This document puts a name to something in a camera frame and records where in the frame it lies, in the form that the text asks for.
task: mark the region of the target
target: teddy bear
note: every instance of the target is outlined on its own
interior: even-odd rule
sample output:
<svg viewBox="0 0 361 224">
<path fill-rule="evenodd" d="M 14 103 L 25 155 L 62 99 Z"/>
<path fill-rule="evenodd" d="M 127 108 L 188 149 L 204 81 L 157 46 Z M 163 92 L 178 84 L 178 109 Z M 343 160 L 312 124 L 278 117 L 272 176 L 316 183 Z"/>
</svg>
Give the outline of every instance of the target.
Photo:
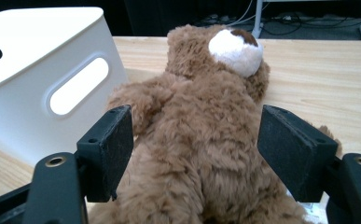
<svg viewBox="0 0 361 224">
<path fill-rule="evenodd" d="M 91 223 L 307 223 L 257 150 L 270 67 L 244 30 L 186 25 L 168 34 L 158 77 L 116 88 L 134 149 L 117 199 Z"/>
</svg>

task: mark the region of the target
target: light wood surface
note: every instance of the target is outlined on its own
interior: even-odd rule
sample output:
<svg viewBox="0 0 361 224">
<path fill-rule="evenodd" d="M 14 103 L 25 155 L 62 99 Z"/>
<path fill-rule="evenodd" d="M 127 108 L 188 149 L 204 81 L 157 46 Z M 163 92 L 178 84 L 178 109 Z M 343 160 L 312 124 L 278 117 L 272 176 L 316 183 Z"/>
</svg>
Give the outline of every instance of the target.
<svg viewBox="0 0 361 224">
<path fill-rule="evenodd" d="M 165 68 L 166 38 L 115 37 L 130 81 Z M 361 153 L 361 41 L 260 40 L 271 66 L 264 104 L 325 124 L 345 153 Z M 0 151 L 0 195 L 30 182 L 33 168 Z"/>
</svg>

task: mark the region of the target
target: brown nose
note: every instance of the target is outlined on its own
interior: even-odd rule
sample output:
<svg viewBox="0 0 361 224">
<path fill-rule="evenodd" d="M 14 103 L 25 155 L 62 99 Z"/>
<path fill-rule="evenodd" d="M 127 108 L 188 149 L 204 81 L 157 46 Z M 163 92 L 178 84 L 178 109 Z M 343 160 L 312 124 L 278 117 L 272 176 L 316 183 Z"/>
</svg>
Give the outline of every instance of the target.
<svg viewBox="0 0 361 224">
<path fill-rule="evenodd" d="M 256 39 L 250 33 L 248 33 L 247 31 L 245 31 L 245 30 L 233 30 L 233 31 L 231 31 L 231 33 L 233 35 L 243 37 L 243 40 L 244 40 L 245 44 L 250 44 L 250 45 L 254 45 L 254 46 L 258 47 L 258 43 L 257 43 Z"/>
</svg>

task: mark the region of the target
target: black metal bracket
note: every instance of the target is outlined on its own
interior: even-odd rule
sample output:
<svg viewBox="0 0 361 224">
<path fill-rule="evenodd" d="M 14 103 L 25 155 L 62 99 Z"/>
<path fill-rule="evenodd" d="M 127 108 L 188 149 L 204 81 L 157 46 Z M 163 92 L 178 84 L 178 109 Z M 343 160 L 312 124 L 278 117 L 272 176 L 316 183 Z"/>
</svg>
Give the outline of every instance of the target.
<svg viewBox="0 0 361 224">
<path fill-rule="evenodd" d="M 361 154 L 338 159 L 334 140 L 270 105 L 263 107 L 257 147 L 297 201 L 317 203 L 325 191 L 330 224 L 361 223 Z"/>
<path fill-rule="evenodd" d="M 84 197 L 115 199 L 132 150 L 131 107 L 109 110 L 77 142 L 75 154 L 47 156 L 30 185 L 0 197 L 0 223 L 88 223 Z"/>
</svg>

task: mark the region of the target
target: teddy bear leg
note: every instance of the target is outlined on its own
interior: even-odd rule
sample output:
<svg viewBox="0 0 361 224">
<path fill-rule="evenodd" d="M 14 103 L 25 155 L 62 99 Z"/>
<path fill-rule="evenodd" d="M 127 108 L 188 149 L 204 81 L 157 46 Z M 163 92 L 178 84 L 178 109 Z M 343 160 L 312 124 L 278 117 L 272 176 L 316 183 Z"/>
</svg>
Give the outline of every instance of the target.
<svg viewBox="0 0 361 224">
<path fill-rule="evenodd" d="M 286 194 L 262 199 L 257 207 L 245 215 L 240 223 L 299 224 L 306 221 L 304 208 Z"/>
<path fill-rule="evenodd" d="M 119 223 L 201 223 L 201 183 L 189 162 L 134 152 L 128 186 L 118 189 Z"/>
<path fill-rule="evenodd" d="M 109 97 L 107 109 L 130 105 L 133 134 L 139 135 L 146 130 L 153 116 L 172 98 L 174 93 L 171 87 L 179 81 L 179 77 L 165 73 L 142 83 L 122 85 Z"/>
<path fill-rule="evenodd" d="M 115 202 L 96 203 L 88 212 L 90 224 L 116 223 L 118 205 Z"/>
</svg>

